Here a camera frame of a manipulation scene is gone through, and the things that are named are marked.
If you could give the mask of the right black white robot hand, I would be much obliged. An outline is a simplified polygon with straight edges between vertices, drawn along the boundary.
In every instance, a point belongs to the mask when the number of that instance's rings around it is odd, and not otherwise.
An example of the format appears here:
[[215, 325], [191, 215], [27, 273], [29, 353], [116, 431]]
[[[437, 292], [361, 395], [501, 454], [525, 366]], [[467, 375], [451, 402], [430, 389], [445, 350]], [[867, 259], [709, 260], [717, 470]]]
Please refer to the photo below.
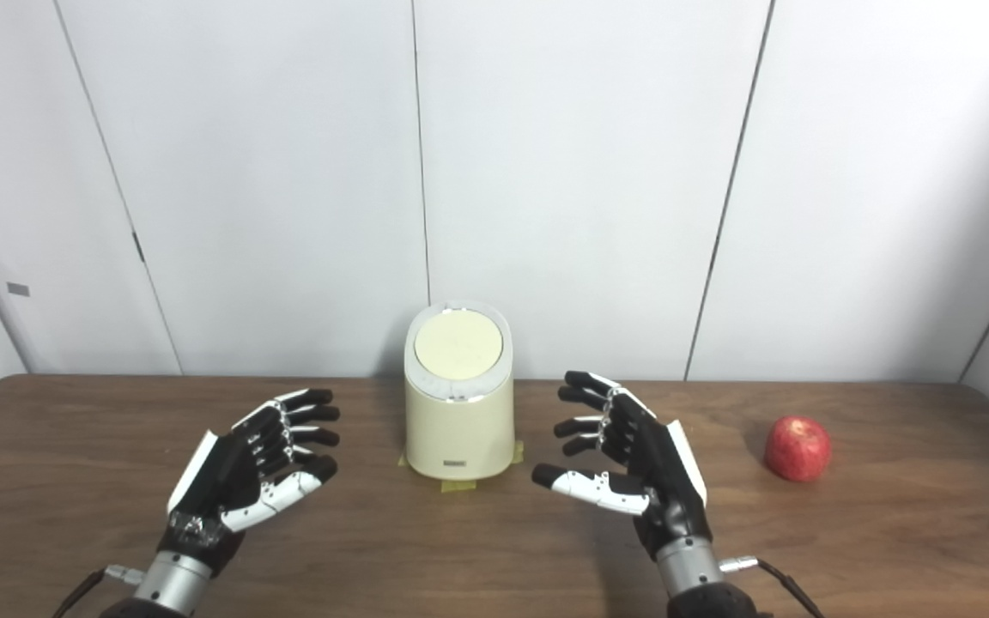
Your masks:
[[622, 470], [538, 463], [532, 471], [535, 484], [631, 516], [652, 558], [675, 541], [713, 541], [707, 485], [682, 423], [663, 422], [627, 387], [590, 372], [565, 372], [557, 396], [596, 411], [554, 426], [554, 436], [566, 441], [562, 453], [600, 452]]

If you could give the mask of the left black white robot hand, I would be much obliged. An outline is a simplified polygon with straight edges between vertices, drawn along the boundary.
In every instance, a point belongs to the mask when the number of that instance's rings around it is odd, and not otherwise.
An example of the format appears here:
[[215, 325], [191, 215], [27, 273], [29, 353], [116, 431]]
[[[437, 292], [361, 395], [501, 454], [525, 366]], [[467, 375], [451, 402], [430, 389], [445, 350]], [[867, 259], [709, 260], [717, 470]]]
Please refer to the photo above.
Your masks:
[[197, 560], [215, 578], [248, 529], [322, 488], [338, 464], [311, 446], [340, 443], [340, 435], [322, 426], [340, 419], [332, 399], [330, 390], [287, 392], [223, 434], [205, 432], [167, 501], [157, 552]]

